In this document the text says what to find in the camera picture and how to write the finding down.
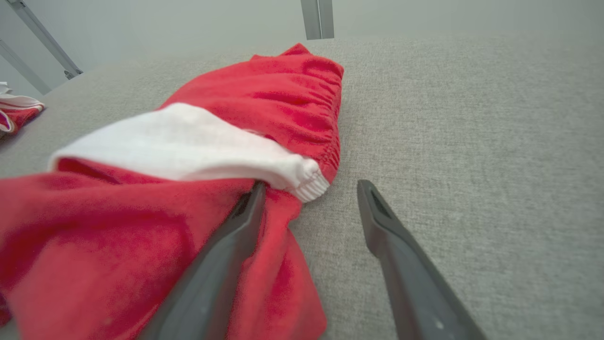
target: fleece fabric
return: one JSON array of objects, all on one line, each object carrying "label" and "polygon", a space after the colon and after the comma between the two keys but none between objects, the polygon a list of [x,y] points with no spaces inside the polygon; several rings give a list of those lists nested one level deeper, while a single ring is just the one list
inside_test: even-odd
[{"label": "fleece fabric", "polygon": [[[274,141],[285,159],[297,157],[293,169],[315,162],[318,171],[308,174],[331,183],[342,74],[296,45],[203,74],[158,112],[203,108],[197,112]],[[153,145],[143,148],[149,157],[161,153]],[[59,151],[51,164],[48,173],[0,181],[0,293],[24,340],[135,338],[255,179],[167,177],[77,152]],[[194,173],[211,168],[199,164]],[[285,180],[259,178],[271,184],[265,220],[242,266],[227,338],[316,339],[326,319],[288,224],[302,207],[295,189],[318,177],[267,173]]]}]

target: white fabric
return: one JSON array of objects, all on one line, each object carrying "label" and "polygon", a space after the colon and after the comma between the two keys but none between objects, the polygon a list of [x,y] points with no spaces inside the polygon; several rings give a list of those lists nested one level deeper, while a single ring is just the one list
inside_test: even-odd
[{"label": "white fabric", "polygon": [[311,201],[329,187],[319,164],[184,103],[105,126],[51,156],[179,181],[256,178]]},{"label": "white fabric", "polygon": [[8,126],[0,123],[0,136],[4,133],[11,133],[15,130],[14,122],[8,117],[3,109],[12,110],[27,110],[35,108],[38,111],[44,109],[44,104],[40,103],[36,99],[27,96],[13,96],[11,93],[13,90],[8,87],[7,82],[0,82],[0,120],[6,121]]}]

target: gray upholstered surface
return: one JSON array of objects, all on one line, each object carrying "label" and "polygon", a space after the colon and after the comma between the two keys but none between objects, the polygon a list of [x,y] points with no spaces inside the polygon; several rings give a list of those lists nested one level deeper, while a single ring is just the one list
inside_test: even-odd
[{"label": "gray upholstered surface", "polygon": [[[603,44],[306,45],[345,68],[338,177],[291,225],[327,313],[324,339],[396,338],[364,244],[360,178],[381,190],[490,339],[604,339]],[[153,109],[195,75],[286,47],[79,76],[0,145],[0,176],[41,171],[52,150]]]}]

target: red fabric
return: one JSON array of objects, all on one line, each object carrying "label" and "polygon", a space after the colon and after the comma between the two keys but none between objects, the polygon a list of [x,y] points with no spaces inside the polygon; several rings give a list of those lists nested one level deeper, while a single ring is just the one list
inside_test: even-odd
[{"label": "red fabric", "polygon": [[[201,75],[165,105],[201,106],[314,158],[339,162],[343,69],[296,45]],[[0,181],[0,293],[22,339],[133,339],[251,179],[176,182],[84,160]],[[228,339],[316,339],[326,327],[288,229],[301,203],[269,188],[242,266]]]},{"label": "red fabric", "polygon": [[0,327],[10,321],[10,312],[8,305],[2,296],[0,296]]},{"label": "red fabric", "polygon": [[[13,106],[4,102],[0,103],[4,104],[5,106]],[[29,122],[31,119],[34,119],[40,113],[38,108],[20,108],[18,106],[13,106],[13,108],[5,107],[0,110],[2,110],[10,120],[12,120],[14,130],[11,133],[13,134],[17,133],[19,129],[21,129],[27,122]],[[0,124],[6,126],[7,128],[10,127],[6,121],[6,118],[1,114]]]}]

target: red cloth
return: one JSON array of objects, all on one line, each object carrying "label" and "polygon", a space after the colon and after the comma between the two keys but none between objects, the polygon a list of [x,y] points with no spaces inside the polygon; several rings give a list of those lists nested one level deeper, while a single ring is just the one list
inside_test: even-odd
[{"label": "red cloth", "polygon": [[[312,157],[339,162],[343,69],[298,44],[203,74],[185,102]],[[22,339],[133,339],[252,179],[178,182],[84,160],[0,181],[0,293]],[[257,248],[242,266],[228,339],[316,339],[326,328],[288,229],[300,201],[269,188]]]},{"label": "red cloth", "polygon": [[[17,101],[0,97],[0,125],[3,126],[0,131],[4,130],[8,133],[15,134],[27,122],[34,119],[42,110],[44,110],[44,105],[29,97],[8,96],[17,99]],[[31,99],[33,102],[37,102],[37,105],[33,105],[29,101],[22,103],[22,101],[19,100],[20,98]]]},{"label": "red cloth", "polygon": [[10,321],[10,312],[8,305],[2,296],[0,296],[0,327]]}]

